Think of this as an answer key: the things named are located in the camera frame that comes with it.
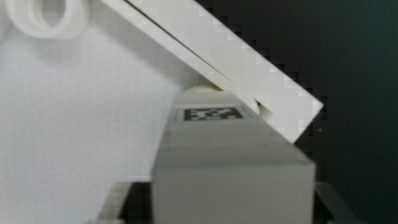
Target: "dark background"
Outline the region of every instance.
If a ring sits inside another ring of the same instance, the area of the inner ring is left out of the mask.
[[[347,207],[398,223],[398,1],[198,0],[324,103],[296,145]]]

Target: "open box lid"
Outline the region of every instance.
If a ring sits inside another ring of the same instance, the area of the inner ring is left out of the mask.
[[[232,92],[289,142],[321,103],[193,0],[102,0],[221,90]]]

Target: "qr code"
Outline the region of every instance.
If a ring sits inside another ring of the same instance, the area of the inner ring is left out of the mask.
[[[184,109],[182,121],[234,120],[244,116],[236,107]]]

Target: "white wall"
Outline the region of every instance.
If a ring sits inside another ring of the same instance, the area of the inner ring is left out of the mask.
[[[95,218],[148,178],[168,105],[196,74],[97,1],[68,41],[10,29],[0,48],[0,224]]]

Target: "white ring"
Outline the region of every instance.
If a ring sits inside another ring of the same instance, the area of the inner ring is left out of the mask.
[[[54,26],[49,26],[44,20],[42,1],[5,0],[10,20],[29,36],[45,39],[68,39],[81,34],[88,25],[86,0],[63,0],[63,16]]]

